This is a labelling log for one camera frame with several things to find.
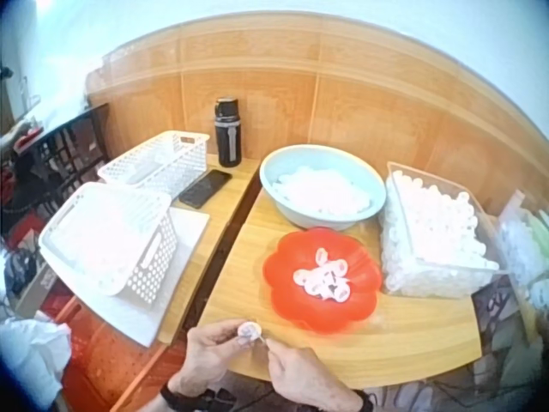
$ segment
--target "hand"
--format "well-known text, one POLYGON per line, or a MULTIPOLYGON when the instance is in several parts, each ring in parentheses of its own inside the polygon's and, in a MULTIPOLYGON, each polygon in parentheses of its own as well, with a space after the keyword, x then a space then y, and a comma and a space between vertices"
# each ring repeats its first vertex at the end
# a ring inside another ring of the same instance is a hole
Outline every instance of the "hand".
POLYGON ((295 403, 328 412, 359 412, 362 399, 318 359, 310 348, 295 349, 267 339, 268 372, 273 387, 295 403))
POLYGON ((231 358, 250 347, 248 338, 237 337, 237 328, 244 322, 228 319, 189 330, 185 362, 168 381, 170 391, 197 397, 223 378, 231 358))

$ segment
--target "red object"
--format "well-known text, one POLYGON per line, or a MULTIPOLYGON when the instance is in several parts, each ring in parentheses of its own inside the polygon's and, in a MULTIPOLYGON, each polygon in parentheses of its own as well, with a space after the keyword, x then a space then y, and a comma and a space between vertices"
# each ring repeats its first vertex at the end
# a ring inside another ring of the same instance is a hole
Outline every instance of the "red object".
POLYGON ((31 142, 36 136, 44 131, 44 127, 35 127, 27 132, 25 136, 20 137, 14 144, 15 150, 20 150, 27 143, 31 142))
POLYGON ((17 249, 17 246, 21 243, 23 238, 33 230, 36 233, 42 232, 45 227, 45 222, 39 218, 38 215, 31 210, 28 212, 15 226, 9 231, 9 236, 6 241, 8 248, 12 251, 17 249))
POLYGON ((271 287, 271 302, 278 315, 321 334, 336 333, 367 319, 376 309, 376 291, 383 283, 379 266, 356 239, 326 228, 284 236, 277 251, 265 260, 263 276, 271 287), (294 271, 317 267, 315 256, 321 247, 329 260, 348 263, 351 296, 343 303, 310 296, 293 281, 294 271))
POLYGON ((0 198, 2 199, 2 206, 8 204, 13 198, 14 188, 15 175, 7 167, 3 167, 0 172, 0 198))

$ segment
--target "wristwatch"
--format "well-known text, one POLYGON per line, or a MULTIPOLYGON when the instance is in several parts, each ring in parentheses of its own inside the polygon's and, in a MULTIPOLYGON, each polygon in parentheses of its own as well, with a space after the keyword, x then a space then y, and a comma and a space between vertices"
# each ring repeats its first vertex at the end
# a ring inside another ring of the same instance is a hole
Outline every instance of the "wristwatch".
MULTIPOLYGON (((358 412, 373 412, 374 404, 371 402, 368 395, 365 394, 363 391, 353 391, 353 392, 359 395, 360 399, 362 399, 362 408, 360 408, 360 411, 358 412)), ((297 412, 322 412, 322 411, 319 408, 315 408, 314 406, 299 405, 297 412)))
POLYGON ((370 397, 363 391, 353 391, 353 392, 359 395, 360 398, 362 399, 363 404, 362 404, 362 408, 360 409, 360 412, 373 412, 374 404, 370 400, 370 397))
POLYGON ((170 391, 166 383, 160 389, 160 395, 164 398, 168 407, 177 412, 194 412, 195 410, 228 412, 236 403, 236 398, 224 389, 221 389, 217 394, 208 389, 199 397, 186 397, 180 393, 170 391))

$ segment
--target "black watch strap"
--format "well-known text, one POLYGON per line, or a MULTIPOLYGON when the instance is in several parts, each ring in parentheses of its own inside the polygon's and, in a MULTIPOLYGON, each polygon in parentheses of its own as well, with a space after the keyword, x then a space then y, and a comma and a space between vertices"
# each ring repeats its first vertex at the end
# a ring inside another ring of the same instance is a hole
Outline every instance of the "black watch strap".
POLYGON ((363 404, 360 412, 373 412, 374 404, 371 402, 370 397, 363 391, 353 391, 362 398, 363 404))
POLYGON ((208 389, 199 397, 186 397, 180 393, 173 393, 168 389, 168 384, 162 386, 160 395, 164 398, 170 409, 177 412, 194 412, 195 410, 208 410, 215 400, 215 392, 208 389))
MULTIPOLYGON (((362 399, 362 408, 360 408, 360 411, 358 412, 373 412, 374 404, 371 402, 370 397, 363 391, 353 391, 353 392, 359 395, 360 399, 362 399)), ((319 408, 315 408, 313 406, 308 406, 308 405, 299 405, 297 409, 297 412, 319 412, 319 411, 321 411, 319 408)))

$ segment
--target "white cloth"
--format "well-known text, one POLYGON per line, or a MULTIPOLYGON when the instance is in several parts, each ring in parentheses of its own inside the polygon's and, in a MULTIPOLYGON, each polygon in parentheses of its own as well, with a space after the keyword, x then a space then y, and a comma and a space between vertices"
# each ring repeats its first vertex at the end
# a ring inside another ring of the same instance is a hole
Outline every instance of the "white cloth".
POLYGON ((69 326, 9 319, 0 324, 0 356, 36 406, 48 409, 70 359, 69 326))

